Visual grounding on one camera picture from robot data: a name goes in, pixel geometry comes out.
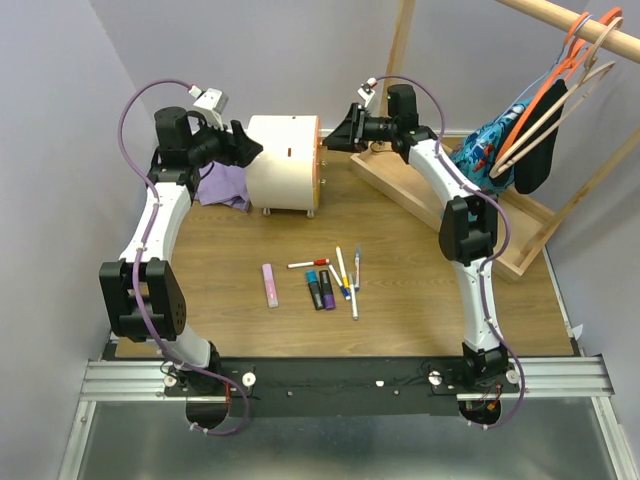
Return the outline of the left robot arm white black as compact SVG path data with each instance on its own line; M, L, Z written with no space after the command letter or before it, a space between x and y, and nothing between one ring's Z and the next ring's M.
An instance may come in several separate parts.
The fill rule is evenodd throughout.
M158 145L143 174L146 202L132 239L119 258L105 262L99 281L112 332L151 342L187 373L201 395L222 380L215 346L187 324L187 306L171 258L180 226L193 205L201 169L216 164L245 168L262 152L241 122L216 126L204 114L166 107L154 115Z

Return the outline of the round cream drawer organizer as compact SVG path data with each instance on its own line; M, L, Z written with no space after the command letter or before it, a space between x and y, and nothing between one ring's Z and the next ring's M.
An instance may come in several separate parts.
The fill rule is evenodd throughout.
M251 205L304 211L315 216L320 204L320 118L316 115L254 115L248 136L263 151L245 169Z

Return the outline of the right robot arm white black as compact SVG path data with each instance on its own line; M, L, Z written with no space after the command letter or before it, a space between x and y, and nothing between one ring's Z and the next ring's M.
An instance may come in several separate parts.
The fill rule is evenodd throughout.
M402 160L432 187L443 206L439 245L452 263L460 287L465 336L460 379L480 392L505 373L509 360L496 315L492 266L498 254L498 218L505 215L497 197L466 179L445 154L433 130L420 123L414 88L393 85L385 117L367 109L374 86L363 84L361 103L349 106L344 120L323 140L334 151L360 153L372 142L391 145Z

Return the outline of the blue patterned pen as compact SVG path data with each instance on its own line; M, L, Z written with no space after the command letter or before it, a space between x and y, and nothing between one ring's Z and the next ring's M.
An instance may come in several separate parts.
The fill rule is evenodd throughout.
M354 269L355 269L355 279L354 279L354 288L356 291L360 289L360 281L361 281L361 246L358 244L355 247L354 251Z

